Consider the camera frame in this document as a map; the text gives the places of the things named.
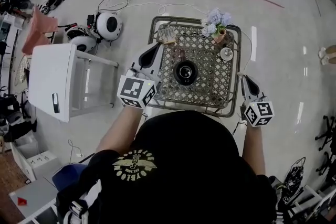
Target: red triangle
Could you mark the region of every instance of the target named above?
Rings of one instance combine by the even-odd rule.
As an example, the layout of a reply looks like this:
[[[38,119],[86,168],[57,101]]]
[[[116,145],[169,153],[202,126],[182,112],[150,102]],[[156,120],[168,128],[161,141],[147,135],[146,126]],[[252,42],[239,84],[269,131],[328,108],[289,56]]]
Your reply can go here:
[[[17,197],[17,205],[27,205],[27,200],[24,198]]]

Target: black t-shirt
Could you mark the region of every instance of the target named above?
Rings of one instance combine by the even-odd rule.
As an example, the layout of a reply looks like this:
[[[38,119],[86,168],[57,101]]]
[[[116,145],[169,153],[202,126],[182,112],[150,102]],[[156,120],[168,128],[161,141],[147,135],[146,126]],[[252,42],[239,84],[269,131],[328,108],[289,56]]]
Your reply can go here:
[[[276,195],[239,156],[226,127],[195,111],[145,122],[128,153],[95,154],[77,184],[58,194],[61,216],[98,179],[89,223],[179,220],[271,223]]]

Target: glossy gray floor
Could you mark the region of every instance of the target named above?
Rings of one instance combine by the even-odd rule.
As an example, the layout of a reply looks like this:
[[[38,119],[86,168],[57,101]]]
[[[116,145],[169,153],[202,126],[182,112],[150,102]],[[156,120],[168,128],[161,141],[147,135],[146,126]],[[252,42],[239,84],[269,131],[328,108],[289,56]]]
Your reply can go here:
[[[59,24],[78,22],[84,24],[86,17],[97,9],[101,0],[66,0],[51,16]],[[318,151],[319,142],[314,140],[325,124],[324,114],[332,115],[335,105],[336,67],[320,65],[317,52],[322,46],[335,43],[335,5],[330,0],[270,0],[282,7],[263,0],[133,0],[130,6],[141,3],[185,3],[202,11],[218,7],[232,14],[233,22],[248,36],[254,34],[252,61],[246,72],[264,87],[273,102],[276,117],[263,128],[267,175],[283,180],[290,166],[299,158],[306,157],[305,179],[311,186],[322,180],[315,169],[321,164],[323,152]],[[117,61],[119,75],[125,72],[132,55],[147,43],[152,18],[157,16],[157,4],[128,7],[119,15],[124,21],[123,33],[111,48],[100,45],[97,55]],[[169,6],[165,15],[203,18],[203,14],[188,6]],[[22,45],[22,33],[18,46]],[[242,63],[244,68],[250,58],[250,42],[243,36]],[[237,106],[242,102],[239,96]],[[79,146],[85,156],[94,152],[100,138],[121,111],[121,103],[109,111],[86,114],[62,123],[37,110],[38,138],[63,163],[69,162],[71,147],[68,139]],[[153,115],[157,111],[148,109]],[[235,114],[222,122],[232,132],[238,121]],[[240,125],[236,134],[242,151],[245,127]],[[72,161],[79,161],[73,155]]]

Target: flower bouquet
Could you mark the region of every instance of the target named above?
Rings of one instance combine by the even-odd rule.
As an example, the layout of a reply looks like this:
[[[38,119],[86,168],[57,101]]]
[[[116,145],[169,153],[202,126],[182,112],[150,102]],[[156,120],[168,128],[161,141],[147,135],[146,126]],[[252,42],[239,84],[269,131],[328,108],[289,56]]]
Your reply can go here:
[[[202,35],[205,37],[212,36],[215,42],[220,43],[226,35],[225,27],[231,21],[230,13],[221,13],[219,8],[209,11],[206,19],[202,20]]]

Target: lattice tabletop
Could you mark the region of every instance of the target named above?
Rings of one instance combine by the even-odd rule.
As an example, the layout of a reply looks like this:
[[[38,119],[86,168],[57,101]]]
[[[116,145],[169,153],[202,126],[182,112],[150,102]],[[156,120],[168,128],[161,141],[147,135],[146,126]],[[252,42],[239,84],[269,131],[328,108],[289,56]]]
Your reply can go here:
[[[176,42],[164,45],[159,71],[161,85],[149,106],[179,110],[193,105],[205,114],[230,117],[234,114],[237,98],[241,31],[237,26],[227,26],[224,43],[219,45],[212,37],[201,34],[200,24],[201,20],[190,18],[158,16],[153,19],[149,44],[158,38],[158,29],[168,27],[174,28]],[[231,61],[219,56],[223,47],[234,52]],[[190,86],[178,84],[173,76],[182,49],[187,60],[198,67],[197,79]]]

